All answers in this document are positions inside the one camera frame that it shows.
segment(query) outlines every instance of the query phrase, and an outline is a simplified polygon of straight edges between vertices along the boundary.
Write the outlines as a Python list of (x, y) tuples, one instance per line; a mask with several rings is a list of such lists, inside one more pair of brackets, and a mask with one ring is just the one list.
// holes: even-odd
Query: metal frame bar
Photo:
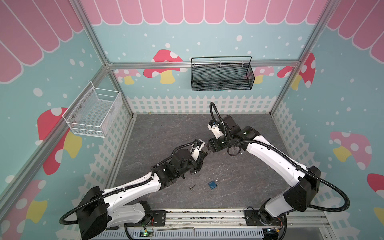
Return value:
[(272, 110), (270, 112), (271, 115), (273, 115), (277, 107), (280, 105), (280, 103), (284, 100), (290, 86), (292, 85), (294, 79), (296, 78), (297, 74), (299, 74), (301, 68), (303, 67), (305, 61), (307, 60), (309, 54), (311, 53), (314, 45), (316, 44), (317, 40), (319, 39), (321, 33), (325, 29), (329, 19), (331, 18), (333, 12), (338, 7), (341, 0), (328, 0), (326, 6), (324, 7), (323, 11), (321, 12), (321, 15), (319, 17), (319, 21), (313, 28), (310, 37), (308, 38), (305, 47), (303, 48), (300, 57), (299, 57), (299, 64), (294, 67), (292, 70), (290, 76), (288, 77), (287, 81), (285, 82), (283, 88), (280, 91), (279, 96), (277, 97)]

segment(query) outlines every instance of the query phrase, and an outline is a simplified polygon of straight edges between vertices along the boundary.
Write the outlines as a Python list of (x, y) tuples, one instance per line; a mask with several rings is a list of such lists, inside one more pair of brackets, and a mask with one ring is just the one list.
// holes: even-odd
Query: black mounting plate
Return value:
[[(261, 218), (260, 218), (260, 215), (258, 213), (259, 213), (259, 210), (249, 209), (249, 210), (245, 210), (244, 211), (245, 221), (247, 223), (247, 226), (265, 226), (265, 227), (269, 227), (269, 226), (279, 226), (279, 225), (281, 225), (280, 221), (277, 218), (276, 218), (275, 224), (274, 223), (272, 223), (270, 225), (263, 224), (261, 222)], [(282, 220), (282, 224), (284, 225), (284, 214), (279, 215), (278, 218), (280, 218)]]
[[(153, 212), (153, 226), (154, 227), (164, 227), (166, 223), (167, 211), (152, 211)], [(141, 227), (140, 223), (127, 223), (127, 227)]]

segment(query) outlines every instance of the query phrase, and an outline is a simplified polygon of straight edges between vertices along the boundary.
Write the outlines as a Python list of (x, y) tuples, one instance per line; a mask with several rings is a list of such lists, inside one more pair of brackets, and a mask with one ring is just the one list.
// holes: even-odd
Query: white polka dot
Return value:
[(1, 222), (1, 233), (4, 234), (8, 228), (11, 226), (11, 222), (8, 220), (4, 220)]
[(341, 132), (343, 137), (349, 137), (351, 134), (349, 132)]
[(43, 95), (43, 91), (40, 88), (35, 88), (33, 89), (33, 94), (38, 97), (41, 97)]
[(46, 180), (41, 180), (41, 181), (39, 182), (39, 184), (37, 184), (37, 187), (38, 187), (39, 189), (43, 189), (43, 188), (45, 187), (46, 184), (47, 184), (47, 181), (46, 181)]
[(60, 114), (61, 114), (61, 108), (52, 108), (51, 109), (51, 113), (53, 114), (53, 115), (55, 115), (55, 116), (60, 116)]
[(178, 55), (176, 53), (174, 53), (174, 52), (170, 52), (169, 55), (172, 58), (177, 58), (178, 57)]
[(366, 146), (365, 147), (365, 152), (368, 154), (372, 154), (372, 147), (371, 146)]
[(20, 199), (19, 201), (17, 201), (15, 207), (17, 209), (23, 209), (26, 206), (27, 203), (28, 203), (28, 200), (23, 198), (23, 199)]
[(61, 163), (61, 159), (63, 158), (63, 149), (60, 149), (55, 154), (55, 161)]
[(356, 152), (357, 150), (359, 150), (359, 145), (357, 145), (356, 143), (352, 143), (351, 150)]
[(304, 65), (304, 66), (301, 68), (301, 72), (302, 72), (302, 73), (305, 73), (305, 71), (307, 71), (307, 65)]
[(21, 222), (19, 223), (19, 225), (17, 225), (17, 227), (16, 227), (16, 232), (17, 232), (17, 233), (23, 233), (23, 231), (24, 231), (24, 227), (25, 227), (25, 219), (24, 219), (23, 221), (21, 221)]
[(15, 176), (13, 176), (13, 175), (9, 175), (8, 177), (6, 177), (5, 178), (5, 182), (6, 183), (10, 183), (10, 182), (12, 182), (12, 180), (15, 178)]
[(361, 170), (365, 170), (365, 164), (362, 163), (362, 162), (358, 162), (358, 167), (359, 167)]

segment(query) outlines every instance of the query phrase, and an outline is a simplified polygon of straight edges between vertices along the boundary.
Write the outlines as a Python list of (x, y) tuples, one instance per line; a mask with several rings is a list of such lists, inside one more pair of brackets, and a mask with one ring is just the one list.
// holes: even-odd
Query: white picket fence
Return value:
[[(290, 157), (308, 167), (312, 165), (319, 167), (320, 162), (314, 160), (313, 156), (315, 153), (309, 151), (310, 144), (304, 142), (304, 135), (300, 134), (300, 127), (296, 127), (296, 120), (293, 120), (292, 116), (293, 114), (289, 114), (289, 108), (286, 108), (286, 103), (284, 102), (279, 105), (273, 115)], [(321, 177), (325, 178), (326, 172), (322, 172)], [(322, 185), (311, 204), (322, 207), (339, 207), (340, 202), (341, 198), (334, 196), (331, 188)], [(358, 240), (357, 235), (360, 230), (349, 224), (348, 218), (350, 214), (348, 212), (326, 212), (326, 215), (338, 239), (343, 237), (345, 240), (350, 238)]]
[(217, 109), (221, 113), (268, 113), (272, 109), (273, 104), (276, 101), (276, 96), (269, 98), (266, 96), (262, 98), (258, 96), (254, 98), (253, 96), (246, 98), (243, 96), (239, 98), (235, 96), (230, 98), (229, 96), (223, 98), (215, 98), (212, 96), (208, 98), (204, 96), (203, 98), (196, 97), (184, 98), (157, 98), (149, 97), (149, 99), (142, 97), (141, 99), (134, 97), (134, 99), (127, 98), (129, 106), (132, 111), (136, 114), (185, 114), (185, 113), (209, 113), (209, 103), (214, 102)]

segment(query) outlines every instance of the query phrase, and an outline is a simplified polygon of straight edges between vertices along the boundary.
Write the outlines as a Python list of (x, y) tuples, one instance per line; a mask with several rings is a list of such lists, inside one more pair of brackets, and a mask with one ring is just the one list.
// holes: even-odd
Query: light blue wall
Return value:
[[(344, 40), (329, 29), (321, 35), (312, 53), (317, 72), (311, 87), (306, 88), (301, 81), (298, 91), (290, 89), (275, 117), (284, 115), (283, 108), (288, 111), (287, 116), (291, 115), (295, 121), (292, 124), (300, 128), (301, 136), (305, 135), (303, 142), (309, 144), (308, 149), (314, 153), (320, 170), (326, 173), (325, 179), (350, 198), (348, 214), (330, 215), (330, 219), (335, 219), (332, 226), (340, 240), (382, 239), (383, 224), (374, 208), (384, 209), (384, 199), (370, 188), (367, 175), (384, 175), (381, 154), (384, 144), (384, 65), (372, 59), (369, 50), (357, 49), (351, 40)], [(286, 129), (281, 127), (281, 121), (277, 125), (283, 133)], [(369, 140), (372, 160), (365, 170), (358, 167), (353, 156), (346, 162), (338, 160), (333, 149), (340, 145), (332, 141), (331, 132), (360, 134)], [(292, 142), (286, 141), (286, 144), (291, 146)], [(291, 150), (296, 154), (297, 149), (293, 147)], [(315, 199), (317, 204), (333, 205), (329, 204), (332, 199), (319, 199)]]
[[(85, 32), (81, 32), (74, 34), (69, 42), (61, 42), (55, 52), (45, 53), (36, 66), (24, 66), (24, 73), (18, 79), (0, 86), (3, 136), (0, 192), (8, 185), (6, 177), (16, 175), (37, 149), (37, 118), (49, 109), (67, 108), (100, 67), (92, 44)], [(35, 88), (42, 91), (42, 96), (34, 94)]]
[[(140, 62), (151, 61), (160, 49), (171, 50), (183, 61), (203, 55), (297, 59), (313, 25), (305, 22), (299, 25), (269, 25), (265, 22), (257, 25), (245, 22), (194, 25), (183, 22), (177, 25), (143, 23), (115, 26), (102, 23), (93, 27), (110, 61)], [(240, 41), (237, 40), (239, 35), (242, 36)]]

